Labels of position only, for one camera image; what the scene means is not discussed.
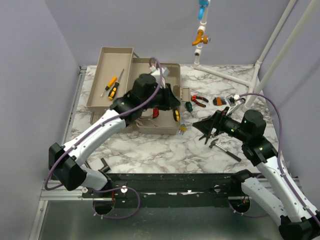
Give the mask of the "black yellow screwdriver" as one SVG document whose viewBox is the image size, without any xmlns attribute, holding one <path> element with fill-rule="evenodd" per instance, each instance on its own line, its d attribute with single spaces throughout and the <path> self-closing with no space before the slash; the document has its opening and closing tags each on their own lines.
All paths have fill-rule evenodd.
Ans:
<svg viewBox="0 0 320 240">
<path fill-rule="evenodd" d="M 178 111 L 177 108 L 175 108 L 173 110 L 173 119 L 176 121 L 176 122 L 179 122 L 180 121 L 180 113 Z"/>
<path fill-rule="evenodd" d="M 109 92 L 109 94 L 108 94 L 108 99 L 109 99 L 109 100 L 113 100 L 113 99 L 115 98 L 116 93 L 117 93 L 118 88 L 119 88 L 119 85 L 120 85 L 120 80 L 121 80 L 121 78 L 122 78 L 122 76 L 123 76 L 123 73 L 124 73 L 124 69 L 122 69 L 122 71 L 121 71 L 118 79 L 115 81 L 112 89 L 110 90 L 110 92 Z"/>
</svg>

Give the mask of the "beige plastic tool box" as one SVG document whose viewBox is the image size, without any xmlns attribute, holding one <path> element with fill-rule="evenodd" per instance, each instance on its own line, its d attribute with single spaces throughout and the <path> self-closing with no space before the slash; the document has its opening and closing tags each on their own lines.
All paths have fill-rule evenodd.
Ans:
<svg viewBox="0 0 320 240">
<path fill-rule="evenodd" d="M 126 113 L 124 133 L 175 135 L 183 103 L 190 96 L 190 89 L 181 86 L 179 64 L 155 68 L 149 58 L 137 57 L 132 47 L 102 47 L 86 106 L 92 125 L 112 109 Z"/>
</svg>

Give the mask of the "red folding knife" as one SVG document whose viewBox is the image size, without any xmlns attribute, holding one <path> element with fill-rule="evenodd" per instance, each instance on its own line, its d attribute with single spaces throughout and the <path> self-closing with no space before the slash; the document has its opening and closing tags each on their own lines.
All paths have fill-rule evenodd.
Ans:
<svg viewBox="0 0 320 240">
<path fill-rule="evenodd" d="M 159 114 L 160 114 L 160 111 L 159 111 L 159 109 L 158 108 L 153 108 L 153 112 L 152 112 L 152 118 L 153 119 L 156 119 L 158 116 L 159 116 Z"/>
</svg>

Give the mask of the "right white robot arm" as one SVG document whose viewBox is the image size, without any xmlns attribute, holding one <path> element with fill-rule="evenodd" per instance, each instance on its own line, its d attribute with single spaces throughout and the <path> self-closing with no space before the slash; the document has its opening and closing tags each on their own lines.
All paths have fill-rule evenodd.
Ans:
<svg viewBox="0 0 320 240">
<path fill-rule="evenodd" d="M 241 122 L 217 110 L 212 116 L 193 123 L 206 138 L 226 133 L 242 142 L 245 157 L 268 180 L 270 192 L 248 170 L 232 175 L 230 191 L 257 202 L 274 220 L 284 240 L 313 240 L 320 235 L 320 212 L 306 198 L 286 171 L 274 146 L 264 137 L 266 122 L 257 110 L 244 113 Z"/>
</svg>

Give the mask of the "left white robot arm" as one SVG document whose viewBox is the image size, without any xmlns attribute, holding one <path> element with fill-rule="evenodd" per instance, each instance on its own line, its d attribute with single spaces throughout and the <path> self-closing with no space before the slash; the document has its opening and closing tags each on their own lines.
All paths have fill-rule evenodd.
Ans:
<svg viewBox="0 0 320 240">
<path fill-rule="evenodd" d="M 111 191 L 106 174 L 85 167 L 87 158 L 107 139 L 120 133 L 142 116 L 143 111 L 157 108 L 173 110 L 181 102 L 165 82 L 167 75 L 142 73 L 133 87 L 116 98 L 103 116 L 81 135 L 64 145 L 52 144 L 48 149 L 49 175 L 55 176 L 68 191 L 91 188 L 101 198 Z"/>
</svg>

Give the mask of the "yellow hex key set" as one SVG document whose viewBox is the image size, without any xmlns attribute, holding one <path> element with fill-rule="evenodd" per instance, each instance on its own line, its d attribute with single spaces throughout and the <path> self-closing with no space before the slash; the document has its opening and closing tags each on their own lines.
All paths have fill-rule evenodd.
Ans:
<svg viewBox="0 0 320 240">
<path fill-rule="evenodd" d="M 179 126 L 178 133 L 179 133 L 180 135 L 184 135 L 184 133 L 186 132 L 186 130 L 187 130 L 186 125 L 185 125 L 185 124 L 181 124 L 181 125 Z"/>
</svg>

